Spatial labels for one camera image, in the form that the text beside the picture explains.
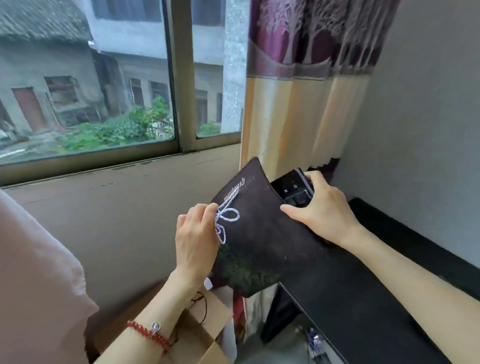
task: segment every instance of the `floor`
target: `floor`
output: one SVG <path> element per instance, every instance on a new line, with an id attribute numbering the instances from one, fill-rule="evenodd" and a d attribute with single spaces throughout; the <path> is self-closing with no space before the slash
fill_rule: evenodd
<path id="1" fill-rule="evenodd" d="M 305 338 L 296 332 L 298 326 L 309 325 L 307 317 L 300 315 L 265 346 L 258 336 L 251 336 L 238 347 L 235 364 L 313 364 L 307 354 Z M 330 347 L 326 348 L 326 351 L 332 364 L 343 364 Z"/>

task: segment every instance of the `person's left hand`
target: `person's left hand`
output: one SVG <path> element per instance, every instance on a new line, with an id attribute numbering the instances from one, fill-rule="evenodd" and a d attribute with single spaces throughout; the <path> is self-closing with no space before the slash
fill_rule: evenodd
<path id="1" fill-rule="evenodd" d="M 177 271 L 200 286 L 212 270 L 220 240 L 215 230 L 217 204 L 197 204 L 177 220 Z"/>

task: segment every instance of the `roof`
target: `roof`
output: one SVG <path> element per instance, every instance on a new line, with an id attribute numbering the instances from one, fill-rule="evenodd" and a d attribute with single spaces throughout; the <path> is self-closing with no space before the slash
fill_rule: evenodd
<path id="1" fill-rule="evenodd" d="M 81 15 L 72 0 L 0 0 L 0 37 L 85 42 Z"/>

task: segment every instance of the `hand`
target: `hand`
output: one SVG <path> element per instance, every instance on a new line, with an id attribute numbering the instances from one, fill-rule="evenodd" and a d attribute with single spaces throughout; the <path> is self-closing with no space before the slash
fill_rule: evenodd
<path id="1" fill-rule="evenodd" d="M 304 208 L 282 205 L 280 209 L 292 219 L 303 222 L 315 234 L 346 248 L 348 238 L 362 226 L 348 206 L 345 195 L 338 188 L 331 187 L 319 171 L 305 175 L 315 190 L 312 201 Z"/>
<path id="2" fill-rule="evenodd" d="M 176 271 L 199 287 L 212 270 L 220 240 L 215 230 L 217 204 L 197 204 L 177 220 Z"/>

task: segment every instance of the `person's left arm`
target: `person's left arm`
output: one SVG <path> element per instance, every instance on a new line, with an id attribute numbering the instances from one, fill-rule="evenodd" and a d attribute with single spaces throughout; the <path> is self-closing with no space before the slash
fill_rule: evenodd
<path id="1" fill-rule="evenodd" d="M 159 333 L 168 339 L 181 313 L 212 270 L 219 247 L 215 230 L 217 204 L 198 204 L 177 221 L 175 245 L 177 267 L 160 292 L 135 319 L 150 329 L 160 324 Z M 157 363 L 163 348 L 127 328 L 97 359 L 98 364 Z"/>

